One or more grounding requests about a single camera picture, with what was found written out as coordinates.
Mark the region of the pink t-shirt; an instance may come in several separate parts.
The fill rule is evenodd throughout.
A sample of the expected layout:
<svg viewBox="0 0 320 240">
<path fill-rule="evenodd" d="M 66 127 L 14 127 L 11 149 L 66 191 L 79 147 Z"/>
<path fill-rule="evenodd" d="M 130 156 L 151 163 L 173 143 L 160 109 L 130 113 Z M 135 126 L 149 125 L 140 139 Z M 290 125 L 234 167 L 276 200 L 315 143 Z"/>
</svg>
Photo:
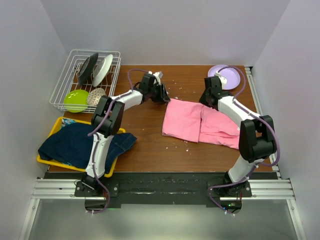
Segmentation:
<svg viewBox="0 0 320 240">
<path fill-rule="evenodd" d="M 166 107 L 162 135 L 237 150 L 240 128 L 224 113 L 201 103 L 173 98 Z"/>
</svg>

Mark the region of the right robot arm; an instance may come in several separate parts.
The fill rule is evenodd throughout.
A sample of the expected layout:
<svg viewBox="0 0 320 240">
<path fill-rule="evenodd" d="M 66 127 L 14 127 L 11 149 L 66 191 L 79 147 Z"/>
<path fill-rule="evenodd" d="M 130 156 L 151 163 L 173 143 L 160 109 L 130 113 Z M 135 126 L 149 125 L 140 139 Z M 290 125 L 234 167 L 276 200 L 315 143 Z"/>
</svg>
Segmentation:
<svg viewBox="0 0 320 240">
<path fill-rule="evenodd" d="M 240 184 L 247 181 L 253 171 L 270 155 L 280 152 L 274 131 L 274 122 L 269 115 L 259 115 L 243 104 L 235 96 L 223 91 L 219 77 L 204 79 L 205 89 L 199 102 L 229 117 L 240 130 L 239 158 L 224 177 L 223 192 L 230 197 L 240 190 Z"/>
</svg>

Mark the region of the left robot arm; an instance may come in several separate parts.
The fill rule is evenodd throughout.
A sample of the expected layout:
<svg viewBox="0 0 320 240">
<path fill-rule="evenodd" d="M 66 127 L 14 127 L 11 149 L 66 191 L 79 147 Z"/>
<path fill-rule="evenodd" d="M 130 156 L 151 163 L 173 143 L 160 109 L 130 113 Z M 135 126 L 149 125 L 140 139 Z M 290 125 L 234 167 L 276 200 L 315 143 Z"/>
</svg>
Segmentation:
<svg viewBox="0 0 320 240">
<path fill-rule="evenodd" d="M 120 129 L 124 111 L 141 105 L 147 100 L 154 103 L 170 101 L 165 84 L 161 82 L 161 71 L 147 71 L 140 82 L 131 89 L 117 96 L 100 98 L 91 119 L 93 131 L 88 136 L 93 137 L 90 159 L 81 177 L 80 187 L 84 187 L 92 196 L 99 196 L 106 188 L 101 182 L 105 175 L 105 164 L 112 139 Z"/>
</svg>

